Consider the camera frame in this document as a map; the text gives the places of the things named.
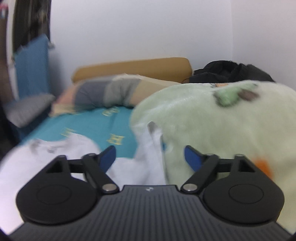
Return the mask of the white shirt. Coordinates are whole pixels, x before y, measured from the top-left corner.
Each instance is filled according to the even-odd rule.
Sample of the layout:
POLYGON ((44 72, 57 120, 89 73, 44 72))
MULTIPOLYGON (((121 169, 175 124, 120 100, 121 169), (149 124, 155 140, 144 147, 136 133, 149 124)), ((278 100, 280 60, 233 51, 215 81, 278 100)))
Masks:
MULTIPOLYGON (((137 137, 138 147, 133 158, 117 157, 108 169, 108 176, 119 186, 165 185, 162 130, 150 122, 137 137)), ((101 150, 86 136, 71 134, 61 141, 34 139, 10 151, 1 161, 1 229, 12 233, 23 224, 16 207, 18 191, 55 157, 80 159, 101 150)))

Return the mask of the teal patterned bed sheet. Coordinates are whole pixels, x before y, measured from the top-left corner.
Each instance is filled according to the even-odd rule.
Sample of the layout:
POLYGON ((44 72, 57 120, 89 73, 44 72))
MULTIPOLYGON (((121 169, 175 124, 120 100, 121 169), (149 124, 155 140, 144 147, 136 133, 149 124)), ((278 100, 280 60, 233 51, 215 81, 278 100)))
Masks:
POLYGON ((90 138, 101 149, 114 145, 117 157, 132 158, 137 141, 129 126, 131 114, 131 108, 114 106, 48 117, 21 143, 35 138, 58 141, 76 133, 90 138))

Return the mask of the light green fleece blanket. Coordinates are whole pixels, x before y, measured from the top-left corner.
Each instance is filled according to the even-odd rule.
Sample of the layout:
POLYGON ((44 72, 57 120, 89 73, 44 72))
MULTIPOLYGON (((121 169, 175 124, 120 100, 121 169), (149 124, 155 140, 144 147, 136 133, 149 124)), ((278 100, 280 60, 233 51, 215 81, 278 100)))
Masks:
POLYGON ((148 123, 163 131, 169 184, 181 186, 193 170, 184 147, 232 158, 267 162, 285 195, 278 222, 295 232, 295 91, 283 84, 241 81, 224 86, 179 84, 139 103, 130 128, 139 137, 148 123))

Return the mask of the striped grey beige pillow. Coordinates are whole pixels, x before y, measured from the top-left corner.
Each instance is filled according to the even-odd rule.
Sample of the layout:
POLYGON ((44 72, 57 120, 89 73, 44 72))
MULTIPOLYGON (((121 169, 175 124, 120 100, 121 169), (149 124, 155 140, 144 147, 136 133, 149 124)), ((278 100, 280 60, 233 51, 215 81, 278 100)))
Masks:
POLYGON ((116 105, 135 107, 155 92, 174 85, 178 83, 130 74, 82 80, 65 90, 53 102, 50 116, 76 114, 116 105))

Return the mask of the grey seat cushion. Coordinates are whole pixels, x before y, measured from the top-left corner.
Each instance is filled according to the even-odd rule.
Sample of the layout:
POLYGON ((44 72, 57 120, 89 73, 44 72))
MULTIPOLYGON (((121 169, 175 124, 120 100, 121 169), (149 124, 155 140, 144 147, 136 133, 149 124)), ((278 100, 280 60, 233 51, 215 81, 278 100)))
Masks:
POLYGON ((9 122, 17 128, 23 128, 31 123, 55 100, 52 94, 39 94, 4 105, 4 112, 9 122))

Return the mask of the black clothing pile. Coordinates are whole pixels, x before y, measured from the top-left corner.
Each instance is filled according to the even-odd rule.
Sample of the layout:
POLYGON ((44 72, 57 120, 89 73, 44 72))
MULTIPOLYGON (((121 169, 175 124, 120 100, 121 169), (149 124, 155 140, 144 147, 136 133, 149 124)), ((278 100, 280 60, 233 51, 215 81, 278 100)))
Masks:
POLYGON ((183 83, 233 83, 243 80, 275 82, 268 73, 254 65, 218 60, 195 70, 183 83))

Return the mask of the tan bed headboard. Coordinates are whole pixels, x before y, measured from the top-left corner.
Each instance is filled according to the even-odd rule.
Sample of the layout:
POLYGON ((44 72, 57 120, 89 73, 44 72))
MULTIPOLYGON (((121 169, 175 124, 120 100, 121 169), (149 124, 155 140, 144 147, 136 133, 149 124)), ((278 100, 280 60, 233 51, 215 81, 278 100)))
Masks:
POLYGON ((170 57, 82 66, 74 71, 71 80, 76 83, 107 75, 133 74, 181 83, 191 77, 192 72, 187 58, 170 57))

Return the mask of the blue covered chair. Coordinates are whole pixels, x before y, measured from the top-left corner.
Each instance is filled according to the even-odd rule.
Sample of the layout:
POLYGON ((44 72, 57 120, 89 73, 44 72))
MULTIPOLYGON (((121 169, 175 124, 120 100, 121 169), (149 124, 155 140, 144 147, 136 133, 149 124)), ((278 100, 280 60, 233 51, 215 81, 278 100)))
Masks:
MULTIPOLYGON (((19 100, 43 93, 52 94, 49 82, 48 50, 48 37, 41 35, 17 51, 15 67, 19 100)), ((13 125, 21 140, 41 123, 41 120, 46 116, 50 107, 23 128, 17 128, 13 125)))

